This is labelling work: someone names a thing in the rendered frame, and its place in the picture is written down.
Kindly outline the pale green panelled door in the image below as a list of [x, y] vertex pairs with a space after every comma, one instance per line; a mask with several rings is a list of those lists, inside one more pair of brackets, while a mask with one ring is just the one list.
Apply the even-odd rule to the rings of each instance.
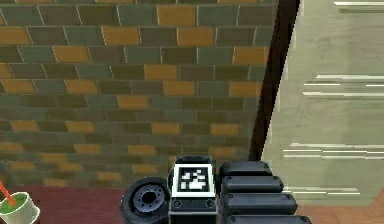
[[263, 152], [301, 204], [384, 188], [384, 0], [302, 0]]

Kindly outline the red drinking straw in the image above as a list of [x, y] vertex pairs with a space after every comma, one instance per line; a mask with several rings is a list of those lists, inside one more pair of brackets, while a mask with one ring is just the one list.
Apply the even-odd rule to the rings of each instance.
[[3, 193], [3, 195], [6, 197], [10, 205], [15, 206], [16, 201], [15, 199], [11, 196], [11, 194], [8, 192], [6, 187], [3, 185], [3, 183], [0, 181], [0, 191]]

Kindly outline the white cup with green drink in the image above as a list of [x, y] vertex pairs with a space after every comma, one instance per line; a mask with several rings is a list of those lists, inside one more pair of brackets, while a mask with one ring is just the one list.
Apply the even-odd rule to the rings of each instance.
[[0, 218], [6, 224], [35, 224], [39, 219], [41, 210], [27, 192], [16, 192], [12, 194], [16, 201], [12, 205], [8, 199], [0, 202]]

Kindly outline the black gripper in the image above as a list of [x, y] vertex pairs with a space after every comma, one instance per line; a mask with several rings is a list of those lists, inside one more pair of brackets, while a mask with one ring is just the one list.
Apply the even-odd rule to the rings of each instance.
[[121, 197], [124, 224], [168, 224], [167, 180], [147, 177], [133, 183]]

